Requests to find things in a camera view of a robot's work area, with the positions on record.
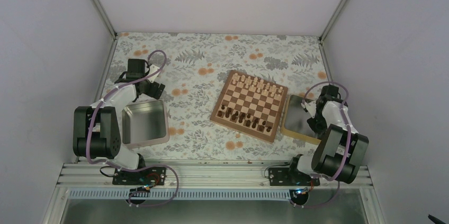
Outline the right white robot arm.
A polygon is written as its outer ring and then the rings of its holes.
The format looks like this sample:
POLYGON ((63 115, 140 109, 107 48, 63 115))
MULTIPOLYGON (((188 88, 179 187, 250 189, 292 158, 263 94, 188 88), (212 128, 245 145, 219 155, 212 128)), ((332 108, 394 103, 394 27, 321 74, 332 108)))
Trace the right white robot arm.
POLYGON ((292 185, 310 182, 314 174, 346 184, 357 176, 369 139, 353 126, 340 89, 345 89, 340 83, 323 82, 317 100, 302 100, 301 106, 309 115, 307 124, 320 143, 313 156, 299 154, 291 159, 286 176, 292 185))

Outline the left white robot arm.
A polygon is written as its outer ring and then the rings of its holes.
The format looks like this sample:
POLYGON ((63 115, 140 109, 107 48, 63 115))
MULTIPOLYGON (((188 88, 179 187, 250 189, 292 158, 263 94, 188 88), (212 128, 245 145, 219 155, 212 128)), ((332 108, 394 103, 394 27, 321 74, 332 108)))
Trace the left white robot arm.
POLYGON ((118 114, 141 94, 160 98, 165 86, 155 82, 161 67, 144 59, 128 60, 127 70, 114 82, 113 90, 89 106, 74 111, 73 152, 91 164, 105 163, 127 171, 133 184, 147 178, 143 157, 128 149, 121 140, 118 114))

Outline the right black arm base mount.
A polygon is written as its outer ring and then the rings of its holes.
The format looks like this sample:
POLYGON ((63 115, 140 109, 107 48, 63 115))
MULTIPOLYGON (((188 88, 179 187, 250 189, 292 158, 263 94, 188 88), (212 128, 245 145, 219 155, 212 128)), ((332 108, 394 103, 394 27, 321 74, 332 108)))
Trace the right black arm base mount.
POLYGON ((269 166, 264 170, 264 176, 269 180, 270 186, 294 186, 289 190, 290 201, 293 205, 305 205, 310 192, 320 185, 318 178, 290 168, 286 165, 269 166))

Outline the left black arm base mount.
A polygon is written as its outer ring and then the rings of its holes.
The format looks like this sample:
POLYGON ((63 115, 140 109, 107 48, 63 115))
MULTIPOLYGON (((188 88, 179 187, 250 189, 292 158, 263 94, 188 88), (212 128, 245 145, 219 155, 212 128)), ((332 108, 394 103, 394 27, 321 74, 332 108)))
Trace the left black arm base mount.
POLYGON ((113 174, 112 184, 132 186, 126 201, 129 200, 129 195, 139 192, 132 195, 130 199, 131 203, 139 205, 145 202, 143 198, 149 195, 153 187, 164 185, 165 177, 165 167, 153 167, 140 172, 125 172, 116 169, 113 174))

